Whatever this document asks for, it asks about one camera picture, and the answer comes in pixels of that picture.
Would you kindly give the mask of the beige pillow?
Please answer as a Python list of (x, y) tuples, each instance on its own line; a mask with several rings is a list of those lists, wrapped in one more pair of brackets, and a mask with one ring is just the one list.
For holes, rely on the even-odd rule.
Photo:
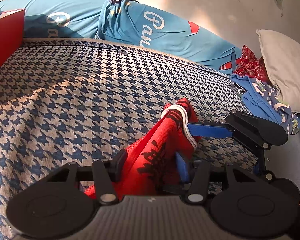
[(291, 110), (300, 113), (300, 44), (277, 31), (257, 29), (256, 33), (271, 83)]

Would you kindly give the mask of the red non-woven shopping bag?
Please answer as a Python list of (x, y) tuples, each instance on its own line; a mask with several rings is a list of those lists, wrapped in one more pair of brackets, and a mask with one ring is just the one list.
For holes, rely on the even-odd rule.
[(126, 148), (128, 157), (121, 178), (113, 183), (118, 198), (155, 195), (159, 186), (176, 183), (179, 175), (175, 154), (191, 159), (200, 138), (192, 136), (187, 125), (198, 121), (186, 98), (168, 103), (149, 132)]

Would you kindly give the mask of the blue patterned clothes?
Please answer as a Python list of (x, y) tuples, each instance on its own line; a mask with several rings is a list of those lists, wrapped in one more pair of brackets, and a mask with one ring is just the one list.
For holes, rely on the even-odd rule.
[(279, 99), (279, 92), (267, 83), (248, 76), (232, 74), (233, 87), (237, 87), (242, 102), (252, 115), (281, 125), (287, 134), (300, 130), (300, 114)]

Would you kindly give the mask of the houndstooth woven bed mat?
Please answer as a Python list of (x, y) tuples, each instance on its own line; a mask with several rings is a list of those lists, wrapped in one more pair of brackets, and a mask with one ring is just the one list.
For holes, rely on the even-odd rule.
[(70, 161), (111, 159), (187, 98), (200, 121), (247, 108), (228, 76), (158, 51), (27, 40), (0, 67), (0, 239), (8, 200)]

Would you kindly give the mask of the red patterned cloth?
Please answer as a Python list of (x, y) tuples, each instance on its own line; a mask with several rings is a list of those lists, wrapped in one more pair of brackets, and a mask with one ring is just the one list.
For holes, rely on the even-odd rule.
[(242, 47), (241, 60), (234, 70), (234, 73), (238, 74), (239, 76), (257, 78), (270, 84), (263, 58), (258, 60), (255, 54), (246, 45)]

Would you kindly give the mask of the blue printed quilt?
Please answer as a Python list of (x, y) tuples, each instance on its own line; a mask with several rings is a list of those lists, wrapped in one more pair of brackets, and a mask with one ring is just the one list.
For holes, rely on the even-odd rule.
[(162, 51), (231, 74), (242, 51), (199, 25), (136, 0), (3, 0), (25, 11), (26, 38), (94, 38)]

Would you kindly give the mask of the red Kappa shoe box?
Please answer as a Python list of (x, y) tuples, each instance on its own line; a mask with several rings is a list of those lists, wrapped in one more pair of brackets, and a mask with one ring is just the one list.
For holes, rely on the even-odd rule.
[(22, 45), (24, 9), (0, 11), (0, 67)]

